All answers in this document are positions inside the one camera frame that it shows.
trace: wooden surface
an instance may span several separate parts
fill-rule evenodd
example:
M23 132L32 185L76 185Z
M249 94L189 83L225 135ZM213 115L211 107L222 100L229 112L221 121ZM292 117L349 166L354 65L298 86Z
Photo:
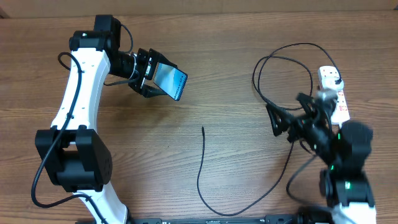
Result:
M251 86L254 65L283 45L313 42L326 48L346 83L351 117L374 129L366 161L377 203L378 223L396 223L398 211L398 13L329 12L118 17L134 36L134 50L153 48L188 74L182 99L145 99L127 86L104 87L98 133L113 155L112 183L134 217L217 217L202 204L196 179L201 126L206 155L201 191L213 208L236 212L276 181L286 160L286 135L275 138L264 103ZM69 51L75 30L90 30L94 17L0 20L0 223L73 223L91 218L79 200L36 207L30 186L40 164L36 130L49 128L62 101L68 72L57 55ZM128 36L122 33L122 48ZM317 69L329 65L313 47L279 55ZM108 77L108 81L117 80ZM262 76L266 96L297 106L309 92L300 66L271 60ZM274 191L240 217L293 213L299 204L285 193L292 173L309 155L294 147L285 176ZM316 160L292 185L294 194L324 203ZM39 200L68 194L47 174Z
M398 0L0 0L11 18L393 10Z

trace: wall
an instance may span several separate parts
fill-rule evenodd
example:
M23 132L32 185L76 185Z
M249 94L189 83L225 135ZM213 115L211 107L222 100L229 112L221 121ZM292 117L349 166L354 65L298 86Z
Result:
M398 0L0 0L11 18L392 10Z

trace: wooden table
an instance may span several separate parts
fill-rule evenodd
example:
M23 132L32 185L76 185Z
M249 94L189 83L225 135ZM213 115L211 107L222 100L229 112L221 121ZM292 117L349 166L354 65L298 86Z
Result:
M346 83L351 117L374 130L366 171L377 204L378 223L398 216L398 13L323 12L202 16L120 16L134 36L134 51L156 49L188 74L182 99L145 99L128 86L104 87L98 133L113 155L112 183L134 217L218 217L196 189L202 136L206 154L200 186L218 211L237 212L260 197L282 171L289 143L275 138L264 103L251 86L256 62L274 49L313 42L329 51ZM68 72L57 55L69 51L75 30L93 28L94 17L0 19L0 223L73 223L90 219L79 200L43 209L30 199L40 164L36 130L47 129L62 101ZM122 48L129 40L122 33ZM310 46L279 55L317 69L327 57ZM108 82L117 80L108 77ZM263 93L277 104L297 106L309 92L299 65L271 60L262 76ZM285 193L292 173L309 155L294 147L285 176L264 200L240 217L294 213ZM316 160L292 185L294 194L325 203L318 189ZM38 186L41 202L69 195L47 174Z

